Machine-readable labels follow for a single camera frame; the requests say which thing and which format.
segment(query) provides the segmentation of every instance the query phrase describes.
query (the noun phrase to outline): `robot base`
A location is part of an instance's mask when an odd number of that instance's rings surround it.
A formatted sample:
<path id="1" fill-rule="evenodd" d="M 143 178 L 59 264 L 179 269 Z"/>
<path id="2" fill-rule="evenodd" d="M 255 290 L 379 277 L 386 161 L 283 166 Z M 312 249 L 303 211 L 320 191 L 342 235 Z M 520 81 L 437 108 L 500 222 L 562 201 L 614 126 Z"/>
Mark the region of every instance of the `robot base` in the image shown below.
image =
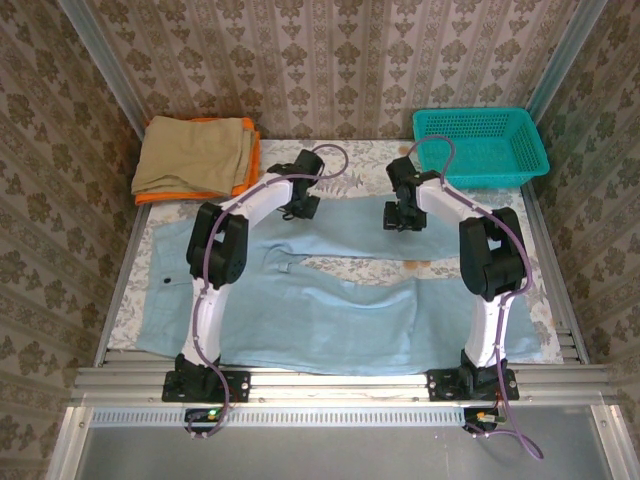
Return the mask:
<path id="1" fill-rule="evenodd" d="M 509 400 L 518 400 L 518 384 L 513 370 L 507 369 L 507 360 L 503 359 L 502 368 L 505 389 Z M 458 368 L 443 368 L 427 371 L 427 388 L 432 402 L 450 402 L 453 400 L 496 400 L 500 389 L 498 366 L 478 368 L 462 351 L 462 362 Z"/>

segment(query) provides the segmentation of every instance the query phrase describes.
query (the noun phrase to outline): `beige towel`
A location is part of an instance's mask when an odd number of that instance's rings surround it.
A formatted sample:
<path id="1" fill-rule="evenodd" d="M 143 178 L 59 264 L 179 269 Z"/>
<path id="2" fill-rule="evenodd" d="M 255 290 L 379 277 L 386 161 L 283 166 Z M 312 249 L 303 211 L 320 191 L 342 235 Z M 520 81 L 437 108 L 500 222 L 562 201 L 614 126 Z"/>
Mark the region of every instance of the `beige towel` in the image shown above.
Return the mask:
<path id="1" fill-rule="evenodd" d="M 157 116 L 146 129 L 131 191 L 148 191 L 162 181 L 229 195 L 242 169 L 244 137 L 241 118 L 197 123 Z"/>
<path id="2" fill-rule="evenodd" d="M 251 152 L 256 139 L 256 132 L 253 130 L 245 129 L 242 140 L 242 154 L 240 157 L 240 164 L 236 171 L 235 181 L 233 186 L 244 185 L 246 177 L 249 174 L 249 166 L 251 164 Z M 208 189 L 194 187 L 183 181 L 181 178 L 166 175 L 158 180 L 145 183 L 143 186 L 138 187 L 136 194 L 141 193 L 180 193 L 180 192 L 209 192 Z"/>

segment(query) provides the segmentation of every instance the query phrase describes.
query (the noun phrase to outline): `cable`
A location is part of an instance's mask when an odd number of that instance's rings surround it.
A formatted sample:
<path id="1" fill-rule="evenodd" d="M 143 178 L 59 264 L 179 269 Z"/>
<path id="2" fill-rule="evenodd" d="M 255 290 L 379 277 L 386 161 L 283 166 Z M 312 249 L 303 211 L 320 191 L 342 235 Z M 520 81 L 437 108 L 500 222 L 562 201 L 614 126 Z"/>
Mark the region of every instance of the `cable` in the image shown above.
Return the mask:
<path id="1" fill-rule="evenodd" d="M 522 245 L 522 242 L 520 242 L 520 239 L 513 232 L 513 230 L 511 230 L 500 219 L 496 218 L 491 212 L 487 212 L 483 208 L 478 207 L 472 201 L 468 200 L 467 198 L 465 198 L 462 195 L 460 195 L 459 193 L 457 193 L 455 190 L 451 189 L 449 187 L 449 185 L 447 184 L 447 182 L 445 181 L 445 175 L 447 173 L 447 170 L 449 170 L 449 167 L 451 166 L 451 162 L 453 161 L 453 159 L 454 159 L 454 157 L 456 155 L 456 146 L 454 145 L 453 141 L 450 138 L 448 138 L 448 137 L 446 137 L 444 135 L 427 135 L 426 137 L 421 138 L 420 140 L 418 140 L 416 143 L 413 144 L 413 146 L 409 149 L 409 153 L 407 153 L 407 156 L 409 154 L 411 154 L 411 152 L 413 152 L 418 147 L 418 145 L 420 145 L 421 143 L 429 141 L 429 140 L 436 140 L 436 139 L 437 140 L 444 140 L 445 142 L 447 142 L 449 144 L 449 147 L 451 148 L 451 152 L 449 153 L 449 158 L 447 158 L 447 161 L 445 162 L 444 167 L 442 167 L 442 172 L 440 172 L 440 187 L 442 188 L 442 190 L 445 193 L 447 193 L 450 197 L 454 198 L 455 200 L 457 200 L 458 202 L 462 203 L 463 205 L 469 207 L 471 210 L 476 211 L 476 212 L 480 213 L 481 215 L 483 215 L 484 217 L 488 218 L 493 223 L 495 223 L 503 232 L 505 232 L 507 234 L 507 236 L 509 237 L 509 239 L 516 246 L 516 249 L 518 250 L 518 254 L 522 258 L 522 262 L 524 264 L 524 269 L 525 269 L 526 276 L 527 276 L 527 283 L 525 283 L 519 290 L 511 292 L 511 293 L 505 295 L 501 299 L 501 301 L 500 301 L 500 312 L 498 313 L 498 323 L 497 323 L 497 329 L 496 329 L 496 341 L 494 343 L 495 356 L 496 356 L 496 365 L 497 365 L 497 370 L 498 370 L 498 384 L 500 385 L 500 392 L 502 393 L 502 400 L 504 402 L 504 407 L 505 407 L 507 416 L 511 420 L 511 423 L 513 425 L 513 430 L 497 429 L 497 430 L 494 430 L 493 432 L 488 432 L 488 435 L 505 434 L 505 435 L 514 436 L 520 441 L 520 443 L 522 444 L 524 449 L 529 453 L 529 455 L 531 455 L 536 460 L 542 460 L 544 458 L 544 455 L 543 455 L 542 450 L 540 449 L 540 447 L 538 447 L 529 437 L 526 437 L 520 431 L 520 427 L 518 426 L 518 423 L 516 422 L 515 415 L 513 414 L 513 411 L 511 410 L 511 405 L 509 404 L 509 398 L 507 396 L 507 389 L 506 389 L 505 382 L 504 382 L 504 375 L 502 373 L 502 368 L 500 368 L 500 362 L 501 362 L 501 358 L 500 358 L 500 348 L 501 348 L 501 345 L 500 345 L 501 344 L 500 333 L 502 332 L 502 325 L 504 323 L 504 312 L 506 311 L 506 305 L 507 305 L 507 302 L 509 300 L 511 300 L 512 298 L 515 298 L 517 295 L 522 295 L 522 294 L 526 293 L 531 288 L 531 286 L 533 285 L 533 275 L 532 275 L 532 271 L 531 271 L 532 270 L 531 269 L 531 262 L 529 261 L 529 256 L 527 255 L 527 251 L 524 249 L 524 245 Z"/>
<path id="2" fill-rule="evenodd" d="M 294 173 L 290 175 L 282 175 L 279 177 L 275 177 L 264 183 L 260 183 L 256 186 L 256 188 L 249 190 L 246 193 L 236 197 L 235 201 L 231 205 L 229 205 L 225 210 L 222 211 L 220 216 L 216 219 L 215 223 L 213 224 L 213 228 L 211 229 L 211 233 L 209 234 L 209 239 L 207 240 L 207 246 L 205 248 L 204 261 L 202 265 L 202 278 L 204 279 L 204 287 L 202 287 L 202 290 L 200 290 L 200 295 L 198 295 L 195 306 L 193 307 L 193 319 L 192 319 L 191 330 L 193 334 L 193 345 L 196 349 L 196 353 L 200 357 L 200 360 L 202 360 L 202 362 L 207 367 L 211 368 L 211 370 L 215 372 L 215 374 L 220 379 L 220 382 L 222 383 L 222 388 L 224 389 L 224 403 L 222 405 L 222 410 L 220 411 L 220 415 L 218 417 L 218 421 L 216 422 L 216 425 L 208 432 L 196 433 L 191 430 L 190 424 L 187 425 L 189 427 L 187 430 L 191 434 L 192 438 L 208 438 L 214 435 L 215 433 L 217 433 L 223 426 L 223 421 L 227 416 L 227 411 L 229 410 L 229 403 L 230 403 L 229 384 L 227 383 L 227 379 L 222 374 L 222 371 L 220 370 L 220 368 L 217 365 L 215 365 L 213 362 L 211 362 L 204 355 L 204 352 L 202 351 L 202 348 L 198 341 L 200 338 L 198 336 L 198 310 L 200 308 L 200 304 L 202 303 L 202 300 L 206 297 L 207 290 L 209 289 L 209 286 L 210 286 L 209 258 L 211 257 L 211 248 L 213 247 L 213 241 L 215 239 L 215 236 L 217 235 L 218 230 L 220 229 L 220 226 L 222 225 L 222 222 L 227 215 L 229 215 L 236 208 L 238 208 L 244 201 L 248 200 L 249 198 L 254 196 L 256 193 L 264 190 L 269 185 L 273 185 L 274 183 L 281 182 L 283 180 L 295 180 L 295 179 L 307 179 L 307 180 L 316 180 L 316 181 L 330 180 L 332 178 L 336 178 L 342 175 L 346 171 L 347 167 L 349 166 L 349 154 L 347 153 L 347 151 L 344 148 L 342 148 L 340 145 L 336 145 L 334 143 L 322 143 L 316 146 L 312 151 L 315 153 L 322 148 L 334 148 L 336 150 L 339 150 L 340 153 L 344 155 L 344 165 L 339 171 L 337 171 L 336 173 L 332 173 L 331 175 L 322 175 L 322 174 L 308 175 L 303 173 Z"/>

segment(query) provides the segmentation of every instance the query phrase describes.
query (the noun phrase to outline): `gray floor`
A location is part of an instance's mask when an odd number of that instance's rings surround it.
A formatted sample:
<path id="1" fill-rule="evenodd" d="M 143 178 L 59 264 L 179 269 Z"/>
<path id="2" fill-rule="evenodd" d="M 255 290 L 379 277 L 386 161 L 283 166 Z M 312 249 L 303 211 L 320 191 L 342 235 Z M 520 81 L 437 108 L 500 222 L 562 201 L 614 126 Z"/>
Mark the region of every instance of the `gray floor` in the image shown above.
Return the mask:
<path id="1" fill-rule="evenodd" d="M 542 462 L 514 439 L 450 427 L 229 427 L 205 441 L 177 428 L 96 428 L 78 478 L 611 478 L 589 409 L 527 408 L 518 418 Z"/>

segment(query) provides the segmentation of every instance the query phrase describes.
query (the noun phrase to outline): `orange towel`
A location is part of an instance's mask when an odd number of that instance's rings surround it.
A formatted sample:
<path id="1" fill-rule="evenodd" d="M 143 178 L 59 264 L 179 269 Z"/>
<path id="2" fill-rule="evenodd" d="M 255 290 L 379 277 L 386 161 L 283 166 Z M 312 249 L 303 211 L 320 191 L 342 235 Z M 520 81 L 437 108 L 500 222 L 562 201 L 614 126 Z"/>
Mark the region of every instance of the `orange towel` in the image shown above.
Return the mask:
<path id="1" fill-rule="evenodd" d="M 191 122 L 210 122 L 217 120 L 217 118 L 194 118 Z M 255 125 L 250 118 L 243 117 L 242 126 L 246 129 L 255 130 Z M 249 188 L 258 183 L 260 177 L 260 134 L 256 131 L 255 142 L 253 149 L 251 150 L 251 160 L 249 165 L 249 171 L 245 178 L 245 182 L 242 185 L 237 185 L 231 190 L 231 195 L 236 196 L 246 192 Z M 142 205 L 152 202 L 163 202 L 167 200 L 206 200 L 209 198 L 221 197 L 222 195 L 213 192 L 157 192 L 157 193 L 142 193 L 136 195 L 136 205 Z"/>

